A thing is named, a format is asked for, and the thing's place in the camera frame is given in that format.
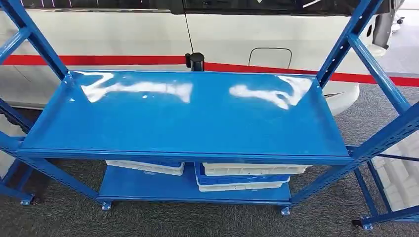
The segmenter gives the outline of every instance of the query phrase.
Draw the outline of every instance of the white van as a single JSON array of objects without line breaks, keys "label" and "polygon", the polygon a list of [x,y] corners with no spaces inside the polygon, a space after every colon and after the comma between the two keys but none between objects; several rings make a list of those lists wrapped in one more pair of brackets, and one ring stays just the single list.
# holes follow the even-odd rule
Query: white van
[{"label": "white van", "polygon": [[[181,57],[200,52],[212,70],[262,66],[320,69],[359,0],[21,0],[70,69],[189,70]],[[391,11],[385,0],[379,13]],[[360,39],[374,55],[380,17]],[[0,12],[0,41],[16,31]],[[59,80],[29,42],[0,66],[0,98],[41,109]],[[368,74],[352,50],[337,70]],[[351,106],[358,83],[331,81],[334,115]]]}]

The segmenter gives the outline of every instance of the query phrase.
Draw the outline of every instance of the vehicle window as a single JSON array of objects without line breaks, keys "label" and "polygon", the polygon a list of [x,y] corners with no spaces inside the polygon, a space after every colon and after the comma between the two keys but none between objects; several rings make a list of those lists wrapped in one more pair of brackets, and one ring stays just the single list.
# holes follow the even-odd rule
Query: vehicle window
[{"label": "vehicle window", "polygon": [[176,0],[22,0],[22,3],[26,8],[170,9],[172,1]]},{"label": "vehicle window", "polygon": [[[183,0],[185,10],[237,14],[350,15],[360,0]],[[388,12],[384,0],[378,13]]]}]

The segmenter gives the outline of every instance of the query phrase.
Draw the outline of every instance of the red stripe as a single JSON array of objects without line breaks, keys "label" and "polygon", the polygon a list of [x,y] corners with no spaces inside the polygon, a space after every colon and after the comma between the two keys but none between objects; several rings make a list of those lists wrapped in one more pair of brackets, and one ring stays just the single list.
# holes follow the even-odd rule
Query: red stripe
[{"label": "red stripe", "polygon": [[[205,63],[206,71],[216,72],[235,72],[235,73],[288,73],[288,74],[305,74],[314,75],[316,71],[296,70],[296,69],[282,69],[282,68],[266,68],[257,66],[243,66],[221,63]],[[390,77],[394,84],[401,86],[419,86],[419,78],[403,78]],[[371,75],[349,74],[349,73],[333,73],[331,80],[370,83],[376,84],[376,81]]]},{"label": "red stripe", "polygon": [[[120,65],[176,65],[185,64],[185,56],[87,56],[64,55],[60,59],[67,66],[120,66]],[[43,66],[46,62],[39,55],[11,55],[3,65]]]},{"label": "red stripe", "polygon": [[[184,56],[86,56],[64,55],[60,59],[67,66],[123,66],[123,65],[179,65],[185,63]],[[3,65],[13,66],[45,66],[45,61],[39,55],[11,55]],[[205,63],[205,70],[215,72],[240,73],[288,73],[288,74],[316,74],[316,71],[266,68],[221,63]],[[391,77],[396,85],[419,86],[418,78]],[[359,83],[376,83],[371,75],[334,73],[331,80]]]}]

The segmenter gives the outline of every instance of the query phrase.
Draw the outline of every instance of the shelf board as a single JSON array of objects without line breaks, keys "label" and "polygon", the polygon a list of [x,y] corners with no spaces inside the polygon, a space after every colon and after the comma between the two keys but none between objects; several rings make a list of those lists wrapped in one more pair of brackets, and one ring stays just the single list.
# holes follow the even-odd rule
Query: shelf board
[{"label": "shelf board", "polygon": [[108,166],[98,200],[154,200],[289,205],[288,183],[280,188],[200,192],[194,166],[186,163],[182,176]]},{"label": "shelf board", "polygon": [[18,153],[349,162],[315,76],[214,72],[70,71]]}]

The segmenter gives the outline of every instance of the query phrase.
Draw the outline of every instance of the gray carpet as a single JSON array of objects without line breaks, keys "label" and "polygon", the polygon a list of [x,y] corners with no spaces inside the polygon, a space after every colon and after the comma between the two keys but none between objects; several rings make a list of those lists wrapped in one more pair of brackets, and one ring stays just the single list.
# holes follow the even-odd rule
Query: gray carpet
[{"label": "gray carpet", "polygon": [[[402,90],[412,103],[419,101],[418,88]],[[36,116],[31,111],[25,113]],[[357,145],[395,115],[376,85],[362,85],[358,101],[336,120],[346,143]],[[92,187],[100,186],[104,162],[62,160],[56,164]],[[305,174],[294,176],[292,191],[308,184],[325,168],[311,167]],[[373,187],[371,176],[364,167],[362,171]],[[417,224],[379,224],[371,232],[351,226],[351,219],[368,214],[353,174],[293,208],[289,217],[281,217],[273,206],[128,201],[117,202],[111,211],[102,212],[92,201],[37,172],[26,190],[36,192],[43,203],[20,206],[12,198],[0,197],[0,236],[419,236]],[[372,193],[381,203],[377,190],[372,189]]]}]

